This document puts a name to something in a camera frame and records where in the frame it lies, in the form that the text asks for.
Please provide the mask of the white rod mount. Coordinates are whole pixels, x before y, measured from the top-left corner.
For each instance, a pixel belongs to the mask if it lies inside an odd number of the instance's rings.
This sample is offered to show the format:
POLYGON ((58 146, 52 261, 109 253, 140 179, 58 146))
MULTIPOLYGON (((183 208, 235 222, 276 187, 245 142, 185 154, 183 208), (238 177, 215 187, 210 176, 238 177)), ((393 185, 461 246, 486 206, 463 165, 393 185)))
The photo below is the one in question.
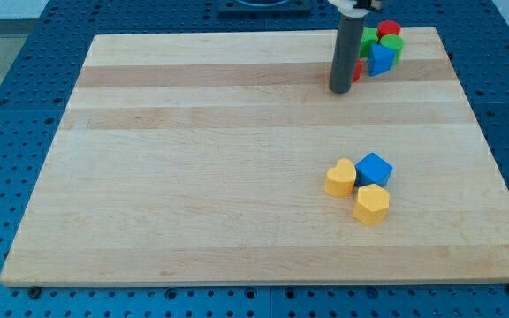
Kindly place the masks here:
POLYGON ((373 11, 381 11, 382 0, 328 0, 338 12, 348 18, 363 18, 373 11))

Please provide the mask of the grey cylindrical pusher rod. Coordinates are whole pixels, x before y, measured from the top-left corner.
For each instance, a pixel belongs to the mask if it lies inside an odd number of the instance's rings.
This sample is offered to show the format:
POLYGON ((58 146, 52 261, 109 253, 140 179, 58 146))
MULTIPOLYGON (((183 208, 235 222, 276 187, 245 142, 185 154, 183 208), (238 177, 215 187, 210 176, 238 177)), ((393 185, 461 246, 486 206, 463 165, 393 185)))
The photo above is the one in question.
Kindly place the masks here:
POLYGON ((351 89, 365 20, 345 15, 339 19, 329 80, 333 93, 345 94, 351 89))

